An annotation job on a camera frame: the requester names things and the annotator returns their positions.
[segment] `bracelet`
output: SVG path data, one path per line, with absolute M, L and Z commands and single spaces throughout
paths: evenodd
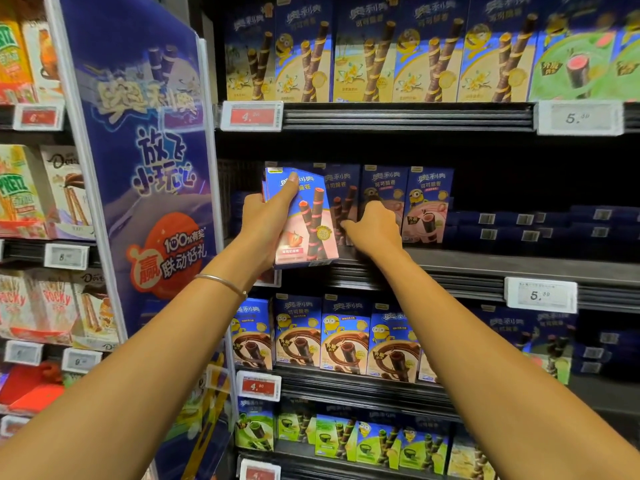
M 207 280 L 217 281 L 219 283 L 224 284 L 224 286 L 226 286 L 227 288 L 229 288 L 229 289 L 235 291 L 236 293 L 238 293 L 238 295 L 240 295 L 240 298 L 242 298 L 243 300 L 247 298 L 246 297 L 246 291 L 240 290 L 240 288 L 238 288 L 231 281 L 227 281 L 227 280 L 224 280 L 224 279 L 219 278 L 217 276 L 213 276 L 212 274 L 196 274 L 194 276 L 194 278 L 205 278 Z

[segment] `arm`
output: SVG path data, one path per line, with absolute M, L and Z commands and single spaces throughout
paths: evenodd
M 502 480 L 624 480 L 640 470 L 631 444 L 412 262 L 393 212 L 371 202 L 361 222 L 343 226 L 382 270 Z
M 260 195 L 247 197 L 242 232 L 204 274 L 248 290 L 272 266 L 298 191 L 297 175 L 289 179 L 267 204 Z M 140 480 L 240 302 L 221 283 L 197 279 L 188 284 L 0 449 L 0 477 Z

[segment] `forearm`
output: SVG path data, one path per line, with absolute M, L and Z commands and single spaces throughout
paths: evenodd
M 640 455 L 629 443 L 404 251 L 374 260 L 438 380 L 501 478 L 622 479 L 640 468 Z
M 257 276 L 253 254 L 239 238 L 203 273 L 248 289 Z M 240 302 L 221 283 L 191 282 L 0 450 L 0 476 L 140 480 Z

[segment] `red price label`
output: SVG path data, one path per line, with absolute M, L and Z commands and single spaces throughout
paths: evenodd
M 231 110 L 232 125 L 265 125 L 273 126 L 276 117 L 275 108 L 244 108 L 238 107 Z
M 20 122 L 23 126 L 55 126 L 57 111 L 54 107 L 25 109 Z
M 270 381 L 261 381 L 260 379 L 244 378 L 242 392 L 273 396 L 276 393 L 276 384 Z
M 276 473 L 258 467 L 248 467 L 244 480 L 276 480 Z

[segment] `hand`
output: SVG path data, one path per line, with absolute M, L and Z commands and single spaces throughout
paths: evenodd
M 402 250 L 402 238 L 396 224 L 396 213 L 373 200 L 367 204 L 360 222 L 342 221 L 347 236 L 359 251 L 376 260 L 380 253 Z
M 252 253 L 259 257 L 261 273 L 273 266 L 289 206 L 297 193 L 298 174 L 293 172 L 280 192 L 267 203 L 262 201 L 260 194 L 248 195 L 244 199 L 242 231 L 238 239 L 246 241 Z

